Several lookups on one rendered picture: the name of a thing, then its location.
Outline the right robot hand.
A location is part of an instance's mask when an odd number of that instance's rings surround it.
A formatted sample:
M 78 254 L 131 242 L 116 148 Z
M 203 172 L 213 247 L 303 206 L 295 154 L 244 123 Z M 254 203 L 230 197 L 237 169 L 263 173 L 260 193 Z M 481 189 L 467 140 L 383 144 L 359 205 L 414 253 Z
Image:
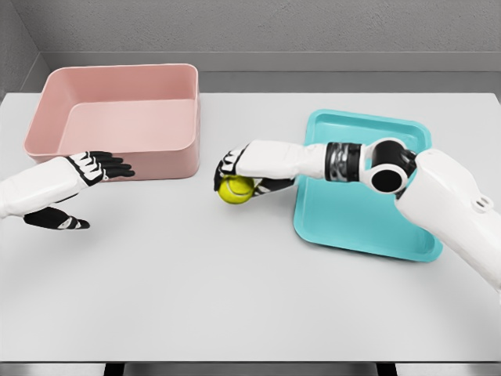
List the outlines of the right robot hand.
M 254 140 L 230 150 L 218 162 L 214 173 L 214 190 L 229 176 L 251 180 L 254 197 L 285 190 L 294 185 L 305 161 L 305 148 L 294 143 Z

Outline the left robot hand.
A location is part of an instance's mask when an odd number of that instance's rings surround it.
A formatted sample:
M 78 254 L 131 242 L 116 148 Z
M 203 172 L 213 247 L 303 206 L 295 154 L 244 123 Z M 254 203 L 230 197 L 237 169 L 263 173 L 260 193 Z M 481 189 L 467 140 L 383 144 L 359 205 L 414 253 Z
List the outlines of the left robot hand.
M 135 175 L 131 165 L 110 152 L 85 151 L 56 157 L 33 168 L 41 172 L 37 185 L 37 211 L 23 215 L 26 224 L 49 230 L 86 230 L 90 224 L 51 205 L 68 200 L 97 183 Z

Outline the yellow tennis ball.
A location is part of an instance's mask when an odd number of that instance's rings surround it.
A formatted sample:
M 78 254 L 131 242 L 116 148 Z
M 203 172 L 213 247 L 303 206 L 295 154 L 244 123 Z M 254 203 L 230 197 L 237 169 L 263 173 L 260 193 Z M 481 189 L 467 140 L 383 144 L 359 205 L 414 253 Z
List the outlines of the yellow tennis ball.
M 228 204 L 243 204 L 254 194 L 254 180 L 240 175 L 227 175 L 222 179 L 217 192 Z

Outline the pink basket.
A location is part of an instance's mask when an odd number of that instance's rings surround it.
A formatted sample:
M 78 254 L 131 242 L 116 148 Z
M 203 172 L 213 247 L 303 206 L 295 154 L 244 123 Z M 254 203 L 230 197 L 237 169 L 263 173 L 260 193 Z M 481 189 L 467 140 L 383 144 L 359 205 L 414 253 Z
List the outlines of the pink basket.
M 37 162 L 107 151 L 136 180 L 189 178 L 200 165 L 199 72 L 187 63 L 55 70 L 23 148 Z

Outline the blue tray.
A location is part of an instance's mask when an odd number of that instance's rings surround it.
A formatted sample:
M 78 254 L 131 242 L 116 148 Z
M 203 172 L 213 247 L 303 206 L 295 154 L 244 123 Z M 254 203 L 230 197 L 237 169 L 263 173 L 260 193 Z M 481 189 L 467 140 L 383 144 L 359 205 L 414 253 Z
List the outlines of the blue tray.
M 431 134 L 421 123 L 339 110 L 313 112 L 305 144 L 368 145 L 387 137 L 400 139 L 416 152 L 432 146 Z M 362 183 L 328 183 L 303 175 L 296 185 L 294 229 L 308 242 L 415 262 L 433 262 L 442 253 L 442 243 L 405 219 L 391 195 Z

